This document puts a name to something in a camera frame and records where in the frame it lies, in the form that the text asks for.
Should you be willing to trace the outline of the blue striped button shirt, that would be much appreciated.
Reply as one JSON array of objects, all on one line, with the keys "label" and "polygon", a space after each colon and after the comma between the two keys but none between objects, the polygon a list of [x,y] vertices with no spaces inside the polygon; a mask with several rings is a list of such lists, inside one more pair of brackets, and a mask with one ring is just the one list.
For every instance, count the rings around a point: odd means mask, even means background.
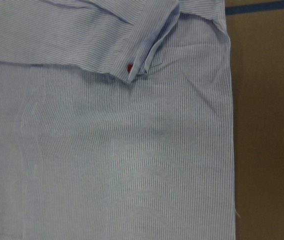
[{"label": "blue striped button shirt", "polygon": [[222,0],[0,0],[0,240],[233,240]]}]

